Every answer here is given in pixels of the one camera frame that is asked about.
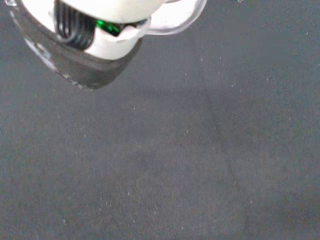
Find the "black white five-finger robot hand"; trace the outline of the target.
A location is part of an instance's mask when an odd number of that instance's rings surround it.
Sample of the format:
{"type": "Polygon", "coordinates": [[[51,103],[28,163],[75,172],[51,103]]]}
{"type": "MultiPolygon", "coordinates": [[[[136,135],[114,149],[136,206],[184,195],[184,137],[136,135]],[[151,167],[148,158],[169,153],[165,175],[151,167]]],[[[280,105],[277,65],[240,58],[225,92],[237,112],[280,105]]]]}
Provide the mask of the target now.
{"type": "Polygon", "coordinates": [[[126,56],[144,35],[163,0],[24,0],[54,39],[104,60],[126,56]]]}

